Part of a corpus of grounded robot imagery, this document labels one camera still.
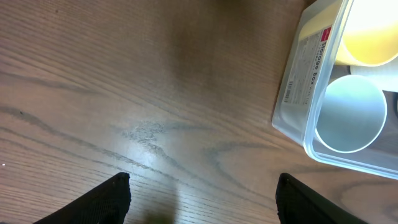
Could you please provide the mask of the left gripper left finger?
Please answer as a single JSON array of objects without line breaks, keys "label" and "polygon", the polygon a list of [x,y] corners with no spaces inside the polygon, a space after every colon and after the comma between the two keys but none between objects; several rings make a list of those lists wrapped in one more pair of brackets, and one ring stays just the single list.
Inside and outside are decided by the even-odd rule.
[{"label": "left gripper left finger", "polygon": [[129,174],[120,172],[35,224],[123,223],[130,204]]}]

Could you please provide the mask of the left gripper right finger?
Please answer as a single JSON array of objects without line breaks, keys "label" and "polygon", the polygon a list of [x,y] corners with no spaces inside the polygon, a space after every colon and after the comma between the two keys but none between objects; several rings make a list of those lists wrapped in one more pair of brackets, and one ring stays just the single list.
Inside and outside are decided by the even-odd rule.
[{"label": "left gripper right finger", "polygon": [[288,173],[279,176],[275,200],[281,224],[366,224]]}]

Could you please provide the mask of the grey-blue plastic cup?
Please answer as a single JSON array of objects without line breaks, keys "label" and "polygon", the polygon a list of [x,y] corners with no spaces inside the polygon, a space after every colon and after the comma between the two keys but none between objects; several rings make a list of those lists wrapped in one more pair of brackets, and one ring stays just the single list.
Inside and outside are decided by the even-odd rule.
[{"label": "grey-blue plastic cup", "polygon": [[354,153],[377,139],[386,119],[383,91],[366,77],[346,75],[327,86],[315,134],[329,150]]}]

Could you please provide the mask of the white plastic cup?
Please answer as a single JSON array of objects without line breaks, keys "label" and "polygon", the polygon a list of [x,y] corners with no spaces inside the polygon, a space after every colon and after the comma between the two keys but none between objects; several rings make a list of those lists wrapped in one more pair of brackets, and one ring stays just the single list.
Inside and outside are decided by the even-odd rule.
[{"label": "white plastic cup", "polygon": [[377,67],[350,66],[352,75],[361,75],[373,81],[384,91],[397,92],[397,58]]}]

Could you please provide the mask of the yellow plastic cup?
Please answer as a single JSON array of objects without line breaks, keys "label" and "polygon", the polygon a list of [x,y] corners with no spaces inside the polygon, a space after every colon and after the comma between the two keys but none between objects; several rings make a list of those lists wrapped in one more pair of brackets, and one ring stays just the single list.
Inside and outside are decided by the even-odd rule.
[{"label": "yellow plastic cup", "polygon": [[337,45],[336,65],[377,67],[397,57],[397,0],[315,1],[302,15],[294,55]]}]

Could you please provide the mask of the clear plastic storage container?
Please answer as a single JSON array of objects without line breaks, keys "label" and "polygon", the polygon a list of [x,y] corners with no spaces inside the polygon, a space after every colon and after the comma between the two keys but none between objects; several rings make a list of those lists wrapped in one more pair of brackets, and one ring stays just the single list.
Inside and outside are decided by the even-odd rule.
[{"label": "clear plastic storage container", "polygon": [[318,45],[316,53],[308,49],[309,58],[296,57],[296,38],[301,28],[299,22],[275,106],[273,127],[303,146],[308,156],[316,161],[396,179],[397,92],[382,90],[387,101],[387,119],[372,144],[354,153],[329,150],[315,134],[322,101],[331,82],[351,75],[351,65],[335,64],[337,45]]}]

